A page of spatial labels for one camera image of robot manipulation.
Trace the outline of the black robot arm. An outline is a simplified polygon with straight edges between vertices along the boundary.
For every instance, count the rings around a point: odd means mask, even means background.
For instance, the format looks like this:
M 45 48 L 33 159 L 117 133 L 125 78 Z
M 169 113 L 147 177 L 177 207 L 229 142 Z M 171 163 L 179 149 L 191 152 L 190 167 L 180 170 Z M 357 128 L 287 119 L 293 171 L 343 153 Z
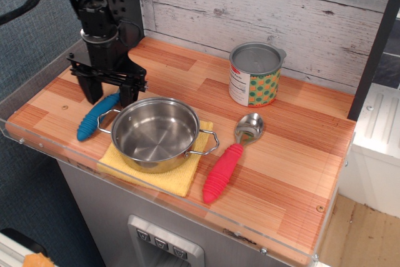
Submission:
M 86 51 L 71 53 L 71 73 L 91 103 L 103 96 L 104 83 L 119 88 L 120 103 L 137 101 L 147 87 L 146 70 L 128 52 L 144 37 L 140 0 L 69 0 L 81 22 Z

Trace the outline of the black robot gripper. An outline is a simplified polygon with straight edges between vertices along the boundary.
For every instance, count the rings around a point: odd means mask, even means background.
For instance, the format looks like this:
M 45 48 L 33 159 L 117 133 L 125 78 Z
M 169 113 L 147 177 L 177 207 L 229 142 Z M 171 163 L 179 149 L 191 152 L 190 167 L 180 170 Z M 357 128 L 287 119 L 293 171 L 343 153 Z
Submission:
M 132 62 L 129 48 L 118 34 L 108 36 L 81 35 L 87 50 L 69 53 L 71 72 L 91 104 L 103 96 L 102 83 L 119 87 L 119 100 L 123 108 L 138 100 L 139 92 L 147 87 L 146 70 Z

